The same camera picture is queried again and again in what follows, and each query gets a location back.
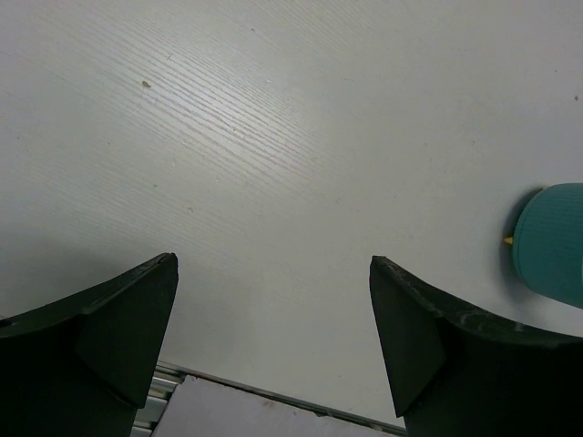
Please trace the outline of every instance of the white panel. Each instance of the white panel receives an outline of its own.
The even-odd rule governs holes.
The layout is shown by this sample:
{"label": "white panel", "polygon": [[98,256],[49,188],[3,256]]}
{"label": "white panel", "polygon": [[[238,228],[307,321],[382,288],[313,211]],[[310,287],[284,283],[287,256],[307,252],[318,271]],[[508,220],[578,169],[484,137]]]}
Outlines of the white panel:
{"label": "white panel", "polygon": [[153,437],[388,437],[389,434],[270,401],[216,382],[177,387]]}

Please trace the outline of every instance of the wood grain texture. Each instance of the wood grain texture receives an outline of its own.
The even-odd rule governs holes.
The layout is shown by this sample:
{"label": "wood grain texture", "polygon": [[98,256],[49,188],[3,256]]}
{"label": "wood grain texture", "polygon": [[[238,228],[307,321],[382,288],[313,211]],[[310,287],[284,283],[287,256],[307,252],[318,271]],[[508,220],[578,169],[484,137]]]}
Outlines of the wood grain texture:
{"label": "wood grain texture", "polygon": [[581,16],[576,0],[3,0],[0,313],[175,251],[161,359],[397,424],[373,254],[583,335],[500,252],[518,198],[583,177]]}

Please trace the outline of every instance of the white table surface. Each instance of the white table surface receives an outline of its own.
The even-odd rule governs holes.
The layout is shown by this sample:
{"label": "white table surface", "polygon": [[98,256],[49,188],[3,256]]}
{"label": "white table surface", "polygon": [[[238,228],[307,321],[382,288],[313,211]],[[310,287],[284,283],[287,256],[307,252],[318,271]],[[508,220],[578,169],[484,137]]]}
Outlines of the white table surface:
{"label": "white table surface", "polygon": [[583,335],[500,250],[583,179],[583,2],[0,7],[0,313],[175,251],[162,360],[397,424],[373,254]]}

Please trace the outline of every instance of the teal cup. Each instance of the teal cup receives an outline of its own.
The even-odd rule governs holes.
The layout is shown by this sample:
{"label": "teal cup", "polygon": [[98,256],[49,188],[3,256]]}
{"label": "teal cup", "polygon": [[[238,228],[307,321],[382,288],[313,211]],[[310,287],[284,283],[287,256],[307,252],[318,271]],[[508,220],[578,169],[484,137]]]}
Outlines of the teal cup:
{"label": "teal cup", "polygon": [[545,188],[527,203],[512,260],[531,290],[583,309],[583,184]]}

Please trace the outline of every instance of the teal cylindrical object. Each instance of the teal cylindrical object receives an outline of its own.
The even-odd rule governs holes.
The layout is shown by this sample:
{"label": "teal cylindrical object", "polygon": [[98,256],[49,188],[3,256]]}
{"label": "teal cylindrical object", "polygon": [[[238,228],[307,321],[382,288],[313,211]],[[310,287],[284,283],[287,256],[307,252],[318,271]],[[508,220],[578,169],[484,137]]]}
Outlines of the teal cylindrical object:
{"label": "teal cylindrical object", "polygon": [[583,309],[583,184],[536,194],[518,218],[512,259],[531,290]]}

